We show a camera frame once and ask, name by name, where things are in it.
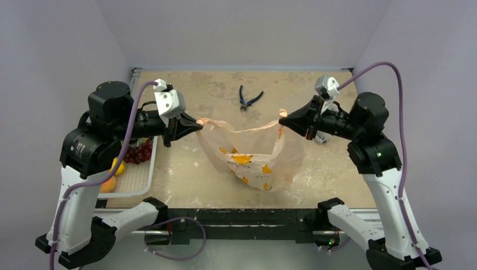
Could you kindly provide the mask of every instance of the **red grapes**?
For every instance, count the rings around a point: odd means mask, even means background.
[[[124,162],[139,164],[151,160],[151,155],[152,141],[147,139],[139,146],[129,146],[124,156]]]

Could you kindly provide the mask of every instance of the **white wall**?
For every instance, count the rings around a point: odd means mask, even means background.
[[[60,149],[88,94],[129,67],[94,0],[0,2],[0,262],[46,269]]]
[[[356,65],[392,0],[97,0],[128,62],[164,69]]]
[[[356,67],[391,61],[402,72],[406,189],[421,231],[442,252],[440,269],[475,269],[476,25],[474,0],[393,1]],[[398,142],[392,70],[378,67],[357,88],[385,98],[386,132]]]

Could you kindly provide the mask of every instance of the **transparent plastic object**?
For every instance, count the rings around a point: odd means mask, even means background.
[[[314,95],[317,95],[316,90],[313,87],[309,87],[299,92],[298,94],[295,94],[284,100],[284,102],[281,103],[281,106],[289,113],[292,113],[308,104],[308,102],[313,98]],[[333,104],[330,107],[330,110],[338,111],[338,107]],[[331,134],[318,131],[313,141],[318,144],[322,144],[329,142],[331,140],[331,137],[333,137]]]
[[[111,193],[100,193],[99,199],[121,198],[143,195],[151,188],[154,160],[158,148],[158,138],[152,140],[151,160],[144,163],[126,164],[124,173],[116,176],[116,188]]]

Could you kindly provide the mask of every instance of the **wooden table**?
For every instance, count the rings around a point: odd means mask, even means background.
[[[272,72],[272,71],[143,71],[139,83],[158,78],[172,83],[186,100],[186,113],[192,117],[225,120],[236,130],[260,127],[278,119],[278,111],[290,100],[305,105],[316,79],[328,74],[343,83],[349,72]],[[264,91],[263,97],[240,111],[239,87],[246,99]],[[357,91],[350,84],[338,96],[349,111]],[[141,104],[154,100],[152,88],[146,89]],[[195,134],[172,142],[165,148],[160,141],[156,152],[153,182],[143,196],[109,199],[108,208],[130,208],[153,196],[171,208],[315,208],[317,203],[339,197],[350,208],[374,208],[371,193],[348,158],[348,141],[334,137],[325,145],[303,139],[305,158],[289,190],[266,192],[244,184],[233,174],[218,173],[202,151]]]

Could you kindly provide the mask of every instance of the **blue plier handle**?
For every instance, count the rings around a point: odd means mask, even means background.
[[[250,101],[245,102],[244,96],[242,95],[243,88],[244,88],[244,86],[241,85],[240,90],[238,90],[238,95],[240,96],[240,104],[242,104],[240,106],[240,110],[246,111],[247,107],[252,106],[253,103],[255,103],[257,100],[259,100],[262,97],[263,91],[260,94],[258,94],[258,96],[256,98],[253,98]]]

